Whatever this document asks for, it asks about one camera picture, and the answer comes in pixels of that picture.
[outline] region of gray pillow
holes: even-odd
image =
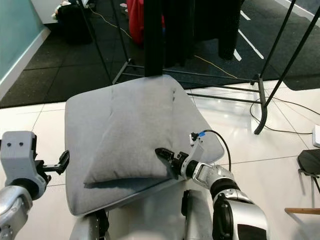
[[[176,88],[152,80],[112,87],[111,111],[84,184],[128,178],[172,176],[156,148],[173,148]]]

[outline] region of teal wall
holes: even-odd
[[[43,28],[30,0],[0,0],[0,81]]]

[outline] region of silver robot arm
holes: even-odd
[[[65,151],[59,163],[44,165],[36,158],[37,136],[30,131],[8,131],[0,140],[0,160],[6,175],[0,190],[0,239],[13,240],[28,219],[33,200],[40,198],[51,180],[46,172],[62,174],[69,163]]]
[[[199,162],[204,152],[202,140],[190,135],[193,146],[190,154],[175,153],[157,148],[156,154],[169,161],[173,172],[185,180],[193,181],[208,189],[213,201],[214,240],[267,240],[268,222],[264,212],[244,194],[235,182],[234,175],[219,165]]]

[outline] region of gray cushion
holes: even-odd
[[[105,132],[84,184],[126,178],[172,177],[156,148],[172,150],[175,87],[162,81],[124,82],[112,87]]]
[[[172,77],[144,77],[127,84],[135,85],[146,81],[152,81],[154,84],[157,81],[165,81],[168,86],[176,88],[172,105],[173,148],[189,153],[189,133],[200,132],[209,129],[210,126],[180,84]],[[128,178],[98,183],[93,187],[84,185],[93,154],[101,142],[106,121],[110,116],[113,87],[76,95],[66,103],[65,148],[70,151],[70,163],[66,169],[66,195],[70,212],[76,216],[103,208],[117,208],[177,182],[174,179]],[[203,138],[203,144],[203,162],[212,163],[223,156],[224,149],[214,134],[207,134]]]

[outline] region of black metal frame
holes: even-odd
[[[139,65],[135,65],[134,64],[134,61],[132,59],[130,59],[128,57],[128,52],[126,50],[126,46],[125,46],[125,42],[124,42],[124,39],[123,39],[123,35],[122,35],[122,32],[121,32],[121,28],[120,28],[120,24],[119,24],[119,19],[118,19],[118,16],[117,16],[117,11],[115,9],[115,3],[114,3],[114,0],[110,0],[111,1],[111,7],[112,7],[112,11],[114,13],[114,18],[115,18],[115,22],[116,22],[116,26],[118,28],[118,33],[119,33],[119,36],[120,36],[120,41],[121,41],[121,44],[122,44],[122,49],[123,49],[123,53],[124,53],[124,57],[125,57],[125,63],[123,64],[122,68],[120,69],[120,71],[118,72],[118,74],[116,75],[116,77],[114,78],[114,80],[112,81],[112,84],[116,84],[118,83],[118,80],[119,78],[122,76],[122,75],[125,75],[125,76],[132,76],[132,77],[144,77],[143,75],[139,75],[139,74],[132,74],[132,73],[127,73],[125,72],[127,68],[138,68],[138,69],[144,69],[145,67],[144,66],[139,66]],[[87,26],[89,27],[90,29],[90,26],[89,26],[89,20],[87,18],[87,16],[85,15],[85,12],[84,12],[84,6],[83,6],[83,3],[82,1],[80,0],[80,8],[81,8],[81,12],[83,14],[83,17],[85,19],[85,22],[87,24]],[[238,101],[238,102],[245,102],[245,103],[253,103],[253,104],[260,104],[260,107],[261,107],[261,120],[259,122],[259,125],[257,126],[257,128],[255,129],[254,131],[254,134],[258,135],[262,129],[264,128],[265,124],[266,124],[266,121],[267,121],[267,117],[268,117],[268,105],[270,103],[270,101],[272,100],[272,98],[274,97],[276,91],[278,90],[278,88],[280,87],[280,84],[283,82],[283,80],[285,79],[285,77],[287,76],[287,73],[289,72],[291,66],[293,65],[294,61],[296,60],[298,54],[300,53],[301,49],[303,48],[306,40],[308,39],[312,29],[314,28],[314,26],[316,25],[317,23],[317,20],[320,16],[320,6],[316,12],[316,14],[314,15],[309,27],[307,28],[305,34],[303,35],[298,47],[296,48],[295,52],[293,53],[290,61],[288,62],[286,68],[284,69],[283,73],[281,74],[277,84],[275,85],[272,93],[270,94],[270,96],[266,99],[266,96],[265,96],[265,89],[264,89],[264,82],[263,82],[263,76],[264,76],[264,73],[266,71],[266,68],[276,50],[276,47],[278,45],[278,42],[280,40],[280,37],[286,27],[286,24],[288,22],[288,19],[289,19],[289,16],[294,8],[294,5],[296,3],[296,0],[292,0],[291,1],[291,4],[290,4],[290,7],[286,13],[286,16],[283,20],[283,23],[281,25],[281,28],[277,34],[277,37],[273,43],[273,46],[271,48],[271,51],[267,57],[267,60],[262,68],[262,71],[260,74],[256,74],[256,76],[253,78],[253,79],[246,79],[246,78],[238,78],[236,80],[240,80],[240,81],[243,81],[244,83],[250,83],[251,85],[254,85],[255,83],[258,83],[258,90],[253,90],[253,89],[248,89],[248,88],[239,88],[239,87],[230,87],[230,86],[223,86],[223,85],[210,85],[211,87],[216,87],[216,88],[223,88],[223,89],[232,89],[232,90],[239,90],[239,91],[245,91],[245,92],[254,92],[254,93],[259,93],[259,98],[260,100],[246,100],[246,99],[238,99],[238,98],[230,98],[230,97],[221,97],[221,96],[212,96],[212,95],[203,95],[203,94],[195,94],[195,93],[188,93],[188,95],[190,96],[196,96],[196,97],[203,97],[203,98],[213,98],[213,99],[223,99],[223,100],[231,100],[231,101]],[[96,46],[96,49],[97,51],[99,52],[99,56],[101,58],[101,61],[102,63],[104,64],[105,66],[105,62],[104,62],[104,59],[102,57],[102,54],[101,54],[101,51],[99,49],[99,46],[97,44],[97,38],[96,36],[92,33],[92,31],[90,31],[90,34],[91,34],[91,37],[94,41],[94,44]],[[105,67],[105,71],[107,72],[107,76],[109,78],[109,81],[110,80],[110,75],[109,75],[109,72],[107,70],[107,68]],[[163,72],[169,72],[169,73],[178,73],[178,74],[187,74],[187,75],[194,75],[194,76],[202,76],[202,77],[208,77],[208,78],[220,78],[220,79],[232,79],[234,80],[234,78],[231,78],[231,77],[227,77],[227,76],[216,76],[216,75],[210,75],[210,74],[203,74],[203,73],[197,73],[197,72],[187,72],[187,71],[177,71],[177,70],[171,70],[171,69],[163,69],[162,70]]]

